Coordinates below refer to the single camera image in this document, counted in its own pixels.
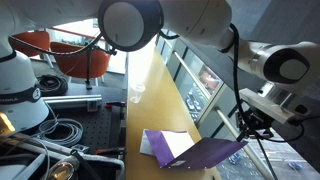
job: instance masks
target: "glass window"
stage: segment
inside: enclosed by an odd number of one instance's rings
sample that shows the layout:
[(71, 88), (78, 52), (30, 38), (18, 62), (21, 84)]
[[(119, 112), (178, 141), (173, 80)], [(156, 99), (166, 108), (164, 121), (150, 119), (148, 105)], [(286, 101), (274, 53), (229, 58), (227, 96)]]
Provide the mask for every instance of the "glass window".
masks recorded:
[(162, 52), (163, 45), (164, 45), (164, 39), (161, 36), (159, 36), (158, 43), (157, 43), (157, 49), (160, 54)]
[[(229, 112), (230, 109), (232, 109), (230, 106), (235, 104), (234, 97), (232, 96), (233, 91), (227, 88), (219, 92), (222, 93), (221, 97), (218, 98), (220, 100), (218, 100), (216, 105), (212, 104), (212, 106), (219, 107), (222, 112)], [(205, 120), (198, 129), (201, 137), (235, 141), (236, 138), (232, 135), (227, 126), (224, 125), (222, 119), (216, 113), (215, 108), (209, 107), (208, 109), (210, 109), (208, 110), (208, 115), (205, 117)], [(235, 128), (235, 119), (231, 118), (230, 121)], [(223, 160), (216, 166), (216, 168), (218, 169), (222, 179), (264, 179), (260, 171), (256, 168), (252, 160), (243, 149)]]
[(207, 103), (207, 98), (204, 96), (199, 87), (194, 83), (188, 73), (185, 73), (182, 82), (177, 85), (181, 97), (184, 99), (189, 113), (194, 122), (198, 120), (202, 108)]
[[(167, 33), (168, 36), (175, 36), (176, 34), (172, 31), (168, 31)], [(171, 40), (167, 40), (167, 42), (171, 45), (171, 47), (173, 47), (176, 43), (177, 39), (171, 39)]]
[(206, 66), (201, 59), (196, 56), (192, 51), (188, 51), (186, 54), (186, 63), (191, 72), (198, 77), (199, 81), (205, 87), (207, 92), (212, 95), (216, 87), (221, 82), (219, 76), (217, 76), (208, 66)]
[(163, 47), (163, 50), (161, 53), (161, 56), (162, 56), (165, 63), (167, 63), (169, 61), (170, 56), (171, 56), (171, 52), (172, 52), (172, 48), (165, 41), (164, 47)]

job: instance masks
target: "orange chair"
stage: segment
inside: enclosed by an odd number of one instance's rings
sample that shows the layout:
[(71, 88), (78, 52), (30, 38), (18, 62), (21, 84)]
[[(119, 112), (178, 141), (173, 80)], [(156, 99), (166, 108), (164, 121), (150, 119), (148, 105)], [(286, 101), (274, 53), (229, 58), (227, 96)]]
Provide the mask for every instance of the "orange chair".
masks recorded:
[[(82, 46), (76, 46), (71, 44), (66, 44), (62, 42), (51, 42), (50, 48), (52, 52), (59, 53), (69, 53), (77, 51)], [(69, 76), (68, 82), (71, 82), (71, 77), (76, 78), (87, 78), (87, 54), (82, 53), (77, 56), (70, 57), (59, 57), (56, 56), (56, 63), (59, 70), (65, 75)], [(91, 61), (89, 69), (89, 77), (95, 78), (95, 85), (98, 86), (98, 77), (102, 78), (104, 82), (103, 75), (106, 73), (110, 61), (110, 55), (103, 51), (93, 50), (91, 52)]]
[[(28, 44), (34, 45), (36, 47), (39, 47), (43, 50), (49, 50), (50, 48), (50, 36), (47, 31), (24, 32), (21, 34), (13, 35), (12, 37), (24, 41)], [(22, 45), (12, 39), (9, 40), (9, 43), (14, 50), (20, 51), (28, 57), (42, 54), (40, 51), (34, 50), (26, 45)], [(49, 66), (53, 68), (49, 55), (43, 55), (44, 59), (47, 60)]]

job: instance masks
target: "wooden desk surface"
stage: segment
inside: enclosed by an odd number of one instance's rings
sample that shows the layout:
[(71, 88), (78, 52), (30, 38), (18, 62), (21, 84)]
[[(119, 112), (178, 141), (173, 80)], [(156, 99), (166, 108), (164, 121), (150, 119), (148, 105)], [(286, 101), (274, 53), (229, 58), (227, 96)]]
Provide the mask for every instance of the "wooden desk surface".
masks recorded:
[(198, 171), (161, 169), (155, 157), (139, 153), (143, 129), (186, 130), (194, 142), (201, 137), (154, 45), (129, 53), (128, 63), (129, 85), (130, 82), (140, 81), (145, 84), (146, 90), (140, 102), (134, 104), (129, 100), (128, 88), (126, 179), (221, 179), (216, 168)]

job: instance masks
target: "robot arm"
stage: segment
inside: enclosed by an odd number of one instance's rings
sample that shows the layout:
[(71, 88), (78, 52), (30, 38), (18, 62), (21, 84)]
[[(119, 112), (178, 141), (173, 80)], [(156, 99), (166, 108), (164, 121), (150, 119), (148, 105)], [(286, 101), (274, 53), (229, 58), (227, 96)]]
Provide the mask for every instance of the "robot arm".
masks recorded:
[[(226, 53), (233, 59), (233, 47), (230, 47), (233, 32), (229, 28), (231, 8), (224, 0), (160, 0), (159, 3), (143, 2), (143, 6), (139, 2), (128, 2), (105, 1), (98, 13), (104, 37), (117, 49), (137, 50), (164, 28), (194, 43), (213, 46), (220, 51), (228, 49)], [(154, 10), (145, 10), (145, 4)], [(110, 26), (115, 20), (123, 23)], [(270, 45), (240, 39), (239, 67), (299, 95), (317, 78), (319, 50), (319, 45), (310, 42)]]
[[(233, 47), (230, 46), (233, 32), (229, 29), (231, 8), (224, 0), (0, 0), (0, 17), (0, 23), (5, 25), (0, 29), (0, 58), (4, 60), (0, 62), (0, 67), (11, 69), (7, 76), (16, 77), (15, 82), (1, 80), (1, 95), (23, 92), (35, 83), (30, 63), (26, 68), (26, 57), (21, 53), (13, 57), (15, 53), (12, 53), (8, 43), (9, 35), (88, 18), (98, 17), (104, 38), (111, 46), (122, 51), (142, 48), (164, 28), (192, 42), (224, 50), (233, 58)], [(316, 58), (320, 57), (319, 50), (319, 45), (308, 42), (274, 46), (240, 39), (239, 67), (299, 94), (317, 77), (320, 61)], [(22, 71), (13, 70), (17, 67), (12, 64), (17, 62), (25, 63), (23, 67), (19, 66)], [(34, 104), (23, 103), (30, 107)], [(19, 114), (13, 110), (18, 105), (11, 104), (8, 107), (0, 104), (0, 111), (8, 115), (10, 113), (7, 112)], [(9, 117), (15, 119), (14, 126), (24, 121), (19, 117)]]

